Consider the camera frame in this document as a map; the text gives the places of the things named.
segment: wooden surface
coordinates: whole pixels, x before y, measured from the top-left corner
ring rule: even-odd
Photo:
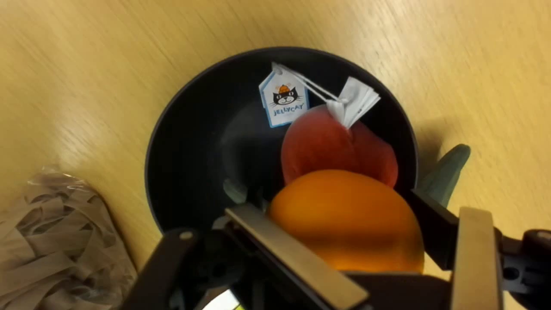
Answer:
[[[551,228],[550,39],[550,0],[2,0],[2,209],[61,168],[106,197],[144,268],[161,238],[145,152],[171,97],[228,56],[302,45],[386,83],[424,168],[472,145],[452,209],[491,211],[519,238]]]

